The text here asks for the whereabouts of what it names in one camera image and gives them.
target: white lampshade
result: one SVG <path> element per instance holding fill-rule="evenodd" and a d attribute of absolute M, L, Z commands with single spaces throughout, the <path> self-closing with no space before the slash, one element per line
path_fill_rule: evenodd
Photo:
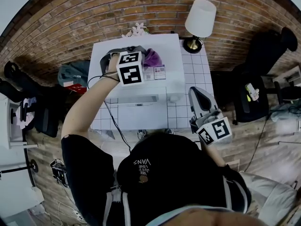
<path fill-rule="evenodd" d="M 191 34 L 206 38 L 212 34 L 216 6 L 207 0 L 194 0 L 185 22 L 185 28 Z"/>

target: brick wall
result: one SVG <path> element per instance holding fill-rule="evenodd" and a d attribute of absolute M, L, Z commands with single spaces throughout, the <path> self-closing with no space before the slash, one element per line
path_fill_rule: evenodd
<path fill-rule="evenodd" d="M 184 23 L 194 0 L 30 0 L 0 37 L 0 71 L 17 62 L 42 84 L 55 81 L 60 64 L 89 59 L 95 42 L 120 38 L 135 22 L 151 33 L 189 35 Z M 289 0 L 210 0 L 217 6 L 205 41 L 212 70 L 244 62 L 252 36 L 287 26 L 301 41 L 301 12 Z M 272 73 L 294 66 L 301 49 L 287 51 Z"/>

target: gold lamp base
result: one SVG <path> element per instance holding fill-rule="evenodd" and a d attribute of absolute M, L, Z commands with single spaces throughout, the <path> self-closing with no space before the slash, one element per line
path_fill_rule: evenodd
<path fill-rule="evenodd" d="M 184 39 L 183 47 L 187 52 L 196 54 L 202 49 L 202 44 L 197 36 L 193 36 Z"/>

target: purple cloth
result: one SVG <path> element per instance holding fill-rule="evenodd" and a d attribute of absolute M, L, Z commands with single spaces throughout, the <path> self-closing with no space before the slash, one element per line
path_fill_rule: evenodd
<path fill-rule="evenodd" d="M 152 48 L 149 48 L 146 51 L 146 57 L 143 64 L 144 66 L 156 67 L 162 65 L 162 60 L 156 51 L 154 51 Z"/>

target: small box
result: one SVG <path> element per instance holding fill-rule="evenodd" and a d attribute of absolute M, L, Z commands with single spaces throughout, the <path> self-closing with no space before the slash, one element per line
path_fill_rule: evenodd
<path fill-rule="evenodd" d="M 140 51 L 121 52 L 116 68 L 121 86 L 144 84 L 143 61 Z"/>

